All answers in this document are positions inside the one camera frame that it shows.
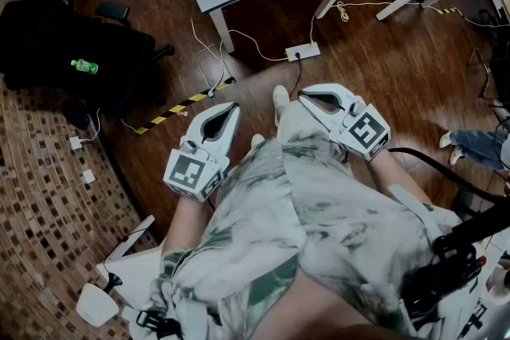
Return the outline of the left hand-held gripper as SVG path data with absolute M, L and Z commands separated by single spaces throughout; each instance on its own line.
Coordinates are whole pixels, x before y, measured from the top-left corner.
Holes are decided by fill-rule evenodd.
M 163 181 L 174 192 L 204 202 L 228 173 L 227 154 L 241 118 L 239 104 L 219 104 L 198 114 L 178 149 L 171 151 Z

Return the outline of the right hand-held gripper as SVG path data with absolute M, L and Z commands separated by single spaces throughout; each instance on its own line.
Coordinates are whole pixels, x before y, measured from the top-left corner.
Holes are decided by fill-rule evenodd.
M 329 131 L 340 148 L 372 160 L 390 141 L 390 127 L 372 104 L 340 84 L 315 84 L 298 92 L 299 101 Z M 347 114 L 342 119 L 342 110 Z

